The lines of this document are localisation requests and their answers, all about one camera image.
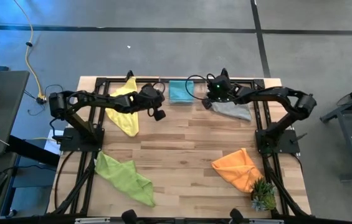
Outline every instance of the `table leg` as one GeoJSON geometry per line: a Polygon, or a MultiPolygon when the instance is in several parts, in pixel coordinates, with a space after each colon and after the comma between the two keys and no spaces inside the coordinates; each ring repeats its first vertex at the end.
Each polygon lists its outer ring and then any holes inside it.
{"type": "Polygon", "coordinates": [[[38,162],[58,166],[59,155],[46,151],[40,147],[30,144],[22,139],[9,136],[7,151],[15,152],[20,156],[34,159],[38,162]]]}

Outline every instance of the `green cloth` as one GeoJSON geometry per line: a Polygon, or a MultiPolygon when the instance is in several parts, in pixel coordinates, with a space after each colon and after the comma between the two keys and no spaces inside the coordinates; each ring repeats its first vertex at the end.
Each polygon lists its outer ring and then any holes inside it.
{"type": "Polygon", "coordinates": [[[121,163],[103,152],[99,152],[95,171],[129,197],[148,206],[155,206],[152,182],[137,174],[134,161],[121,163]]]}

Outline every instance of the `orange cloth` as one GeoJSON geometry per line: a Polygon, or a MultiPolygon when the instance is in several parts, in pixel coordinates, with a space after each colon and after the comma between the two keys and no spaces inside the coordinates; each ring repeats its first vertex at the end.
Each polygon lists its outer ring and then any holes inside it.
{"type": "Polygon", "coordinates": [[[255,180],[262,177],[244,148],[212,162],[212,167],[225,181],[242,192],[251,193],[255,180]]]}

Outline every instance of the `black floor line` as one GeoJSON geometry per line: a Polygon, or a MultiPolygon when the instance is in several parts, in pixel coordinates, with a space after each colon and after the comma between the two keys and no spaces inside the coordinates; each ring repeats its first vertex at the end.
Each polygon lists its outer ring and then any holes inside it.
{"type": "MultiPolygon", "coordinates": [[[[30,30],[29,26],[0,25],[0,30],[30,30]]],[[[71,32],[180,32],[180,33],[221,33],[254,34],[255,29],[229,28],[156,28],[156,27],[73,27],[73,26],[35,26],[34,31],[71,31],[71,32]]]]}
{"type": "Polygon", "coordinates": [[[262,29],[263,34],[301,34],[301,35],[352,35],[352,30],[277,30],[262,29]]]}
{"type": "Polygon", "coordinates": [[[267,61],[267,55],[265,53],[262,26],[260,25],[259,13],[257,12],[257,6],[255,0],[250,0],[252,6],[253,20],[256,27],[257,44],[259,45],[260,60],[262,61],[263,75],[264,78],[270,78],[269,62],[267,61]]]}

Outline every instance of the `gray cloth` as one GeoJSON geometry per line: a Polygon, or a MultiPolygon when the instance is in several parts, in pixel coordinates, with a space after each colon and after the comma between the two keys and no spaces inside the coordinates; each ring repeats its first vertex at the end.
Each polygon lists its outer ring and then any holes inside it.
{"type": "Polygon", "coordinates": [[[215,112],[224,114],[227,116],[245,119],[247,121],[252,120],[248,105],[235,105],[233,102],[228,103],[212,103],[212,108],[215,112]]]}

